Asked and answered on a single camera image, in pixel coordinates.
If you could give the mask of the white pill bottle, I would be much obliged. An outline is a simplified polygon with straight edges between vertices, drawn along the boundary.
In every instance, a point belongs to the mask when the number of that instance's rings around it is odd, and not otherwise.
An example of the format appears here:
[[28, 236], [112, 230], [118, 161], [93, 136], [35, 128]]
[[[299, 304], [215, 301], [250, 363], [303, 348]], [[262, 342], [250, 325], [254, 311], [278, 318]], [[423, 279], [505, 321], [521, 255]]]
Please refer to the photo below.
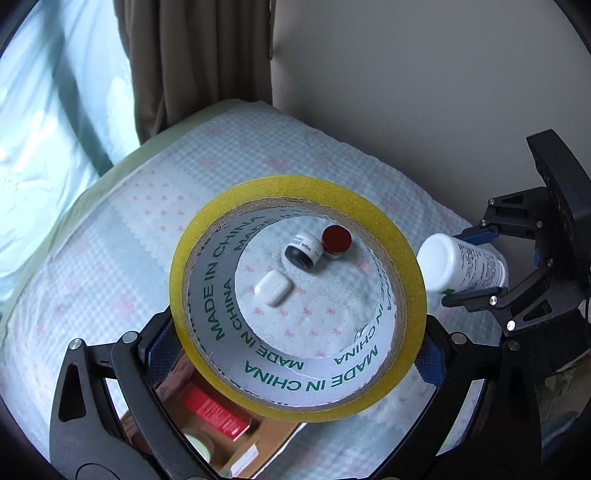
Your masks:
[[417, 261], [428, 293], [458, 293], [505, 287], [507, 269], [494, 253], [443, 233], [428, 237]]

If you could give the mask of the green lidded jar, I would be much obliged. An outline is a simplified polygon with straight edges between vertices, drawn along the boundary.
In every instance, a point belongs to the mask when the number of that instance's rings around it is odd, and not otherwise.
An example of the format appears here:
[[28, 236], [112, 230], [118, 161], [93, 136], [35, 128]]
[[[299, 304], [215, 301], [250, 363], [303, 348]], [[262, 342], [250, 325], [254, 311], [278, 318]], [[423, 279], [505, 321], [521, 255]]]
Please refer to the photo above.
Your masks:
[[206, 435], [197, 432], [182, 431], [186, 440], [207, 463], [211, 463], [214, 454], [214, 444]]

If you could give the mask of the red cosmetics box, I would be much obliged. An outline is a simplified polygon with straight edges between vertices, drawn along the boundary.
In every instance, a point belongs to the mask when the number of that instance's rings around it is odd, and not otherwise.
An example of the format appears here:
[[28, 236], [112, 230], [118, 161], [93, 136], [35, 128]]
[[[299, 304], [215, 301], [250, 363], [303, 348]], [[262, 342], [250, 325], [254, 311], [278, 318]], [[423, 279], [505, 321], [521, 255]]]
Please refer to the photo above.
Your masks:
[[200, 420], [231, 441], [238, 440], [252, 423], [249, 414], [211, 396], [194, 384], [189, 384], [182, 390], [179, 400]]

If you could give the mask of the yellow packing tape roll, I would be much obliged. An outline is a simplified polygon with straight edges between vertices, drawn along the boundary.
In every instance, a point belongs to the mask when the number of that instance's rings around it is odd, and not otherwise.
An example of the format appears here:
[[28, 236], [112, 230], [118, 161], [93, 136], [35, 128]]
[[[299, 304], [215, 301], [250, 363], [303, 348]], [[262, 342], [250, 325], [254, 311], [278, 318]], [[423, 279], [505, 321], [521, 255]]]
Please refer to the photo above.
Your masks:
[[[287, 261], [298, 233], [322, 243], [341, 225], [353, 243], [310, 271]], [[254, 295], [267, 272], [293, 283], [276, 306]], [[365, 197], [335, 183], [280, 175], [220, 193], [187, 224], [170, 269], [176, 333], [200, 375], [260, 415], [294, 422], [351, 416], [411, 370], [427, 300], [414, 251]]]

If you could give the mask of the brown cardboard box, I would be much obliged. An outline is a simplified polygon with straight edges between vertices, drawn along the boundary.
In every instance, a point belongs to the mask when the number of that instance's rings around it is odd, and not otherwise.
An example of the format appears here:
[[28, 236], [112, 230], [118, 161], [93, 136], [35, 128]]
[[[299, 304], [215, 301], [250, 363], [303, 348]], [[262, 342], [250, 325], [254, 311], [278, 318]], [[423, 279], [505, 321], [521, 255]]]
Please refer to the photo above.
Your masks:
[[304, 428], [231, 402], [205, 381], [185, 354], [154, 388], [172, 423], [222, 477], [256, 478]]

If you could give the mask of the small red lidded jar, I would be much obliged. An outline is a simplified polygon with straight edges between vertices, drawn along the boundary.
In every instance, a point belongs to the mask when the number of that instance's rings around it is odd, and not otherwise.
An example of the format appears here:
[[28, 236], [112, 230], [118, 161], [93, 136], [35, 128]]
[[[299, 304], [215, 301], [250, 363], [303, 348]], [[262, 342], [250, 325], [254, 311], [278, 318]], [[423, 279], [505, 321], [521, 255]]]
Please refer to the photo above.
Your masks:
[[322, 232], [321, 240], [324, 255], [330, 260], [336, 260], [344, 256], [353, 243], [351, 233], [341, 225], [326, 227]]

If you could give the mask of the white earbuds case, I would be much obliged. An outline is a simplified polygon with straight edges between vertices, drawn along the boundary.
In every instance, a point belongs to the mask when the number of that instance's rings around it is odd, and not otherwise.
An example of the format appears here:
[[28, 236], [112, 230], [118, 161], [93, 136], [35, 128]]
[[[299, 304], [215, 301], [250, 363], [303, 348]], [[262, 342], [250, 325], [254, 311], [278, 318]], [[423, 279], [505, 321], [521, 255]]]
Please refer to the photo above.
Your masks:
[[277, 270], [266, 273], [254, 287], [254, 295], [267, 306], [276, 306], [290, 292], [293, 283], [286, 275]]

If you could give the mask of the small black white bottle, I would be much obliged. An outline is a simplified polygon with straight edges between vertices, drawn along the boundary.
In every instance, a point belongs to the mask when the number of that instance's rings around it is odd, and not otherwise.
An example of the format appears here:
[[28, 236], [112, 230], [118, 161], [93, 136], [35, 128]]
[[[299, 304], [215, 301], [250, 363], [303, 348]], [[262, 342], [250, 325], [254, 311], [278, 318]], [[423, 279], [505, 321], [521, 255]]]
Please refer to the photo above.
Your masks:
[[284, 249], [287, 261], [304, 271], [310, 271], [317, 265], [324, 253], [324, 247], [317, 238], [307, 233], [298, 233]]

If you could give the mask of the light blue sheer curtain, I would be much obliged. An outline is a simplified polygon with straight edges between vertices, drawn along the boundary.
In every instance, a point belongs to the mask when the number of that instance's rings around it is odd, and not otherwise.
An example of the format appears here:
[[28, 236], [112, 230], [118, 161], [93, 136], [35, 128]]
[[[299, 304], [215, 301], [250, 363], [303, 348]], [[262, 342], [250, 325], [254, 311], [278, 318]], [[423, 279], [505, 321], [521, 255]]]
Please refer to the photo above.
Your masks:
[[1, 55], [1, 275], [138, 145], [110, 1], [40, 1]]

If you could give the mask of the brown curtain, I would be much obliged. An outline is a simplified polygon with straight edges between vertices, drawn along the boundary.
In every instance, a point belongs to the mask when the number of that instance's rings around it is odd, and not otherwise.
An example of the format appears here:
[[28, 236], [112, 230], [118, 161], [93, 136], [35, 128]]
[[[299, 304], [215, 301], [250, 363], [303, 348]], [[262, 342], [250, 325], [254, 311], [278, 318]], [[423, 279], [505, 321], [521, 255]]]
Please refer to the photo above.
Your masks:
[[218, 102], [273, 101], [276, 2], [116, 1], [140, 142]]

